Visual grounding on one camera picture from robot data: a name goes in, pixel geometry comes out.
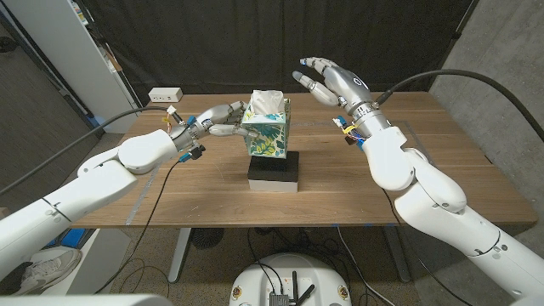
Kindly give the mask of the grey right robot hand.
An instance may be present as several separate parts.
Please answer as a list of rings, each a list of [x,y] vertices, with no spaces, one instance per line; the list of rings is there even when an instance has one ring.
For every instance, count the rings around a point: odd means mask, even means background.
[[[344,109],[353,118],[354,128],[364,138],[391,127],[385,115],[373,105],[367,85],[352,71],[319,57],[300,59],[300,64],[315,69],[324,77],[324,82],[317,82],[300,71],[293,71],[292,77],[323,105]]]

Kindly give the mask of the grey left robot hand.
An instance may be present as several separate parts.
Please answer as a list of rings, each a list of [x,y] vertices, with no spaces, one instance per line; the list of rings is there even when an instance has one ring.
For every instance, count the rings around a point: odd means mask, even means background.
[[[243,101],[231,104],[216,105],[198,116],[192,116],[184,121],[171,106],[168,114],[177,123],[169,128],[169,135],[176,148],[187,150],[196,146],[196,141],[207,135],[225,137],[240,135],[243,137],[257,138],[258,132],[248,130],[241,125],[242,117],[248,107]]]

